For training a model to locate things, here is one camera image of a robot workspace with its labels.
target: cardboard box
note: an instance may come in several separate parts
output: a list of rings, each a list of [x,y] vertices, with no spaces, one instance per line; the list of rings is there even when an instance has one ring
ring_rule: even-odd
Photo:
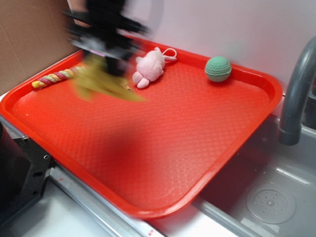
[[[1,1],[0,95],[76,51],[67,7],[67,0]]]

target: sink drain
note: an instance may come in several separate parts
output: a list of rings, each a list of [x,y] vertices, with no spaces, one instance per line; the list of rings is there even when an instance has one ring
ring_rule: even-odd
[[[288,221],[296,209],[292,194],[274,184],[255,187],[248,193],[246,202],[256,219],[269,224]]]

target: green ball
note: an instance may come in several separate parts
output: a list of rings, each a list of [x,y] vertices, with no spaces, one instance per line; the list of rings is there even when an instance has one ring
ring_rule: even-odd
[[[213,57],[207,61],[205,73],[211,81],[225,81],[232,72],[232,66],[227,58],[222,56]]]

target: red plastic tray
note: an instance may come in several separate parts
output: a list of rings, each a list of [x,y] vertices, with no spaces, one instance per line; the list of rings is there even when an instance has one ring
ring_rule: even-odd
[[[78,52],[10,91],[0,113],[122,211],[169,215],[199,194],[282,98],[267,74],[233,65],[225,82],[211,82],[209,58],[177,51],[155,83],[133,86],[147,102],[107,95],[87,102],[69,81],[33,90],[37,78],[80,63]]]

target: pink stuffed animal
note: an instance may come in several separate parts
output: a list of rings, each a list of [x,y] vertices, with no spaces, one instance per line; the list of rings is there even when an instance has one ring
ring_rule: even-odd
[[[174,51],[174,56],[166,56],[169,50]],[[136,72],[133,75],[133,82],[139,89],[145,88],[150,82],[157,80],[163,74],[165,61],[176,61],[177,52],[173,48],[166,49],[163,53],[156,47],[153,51],[146,54],[145,57],[136,57]]]

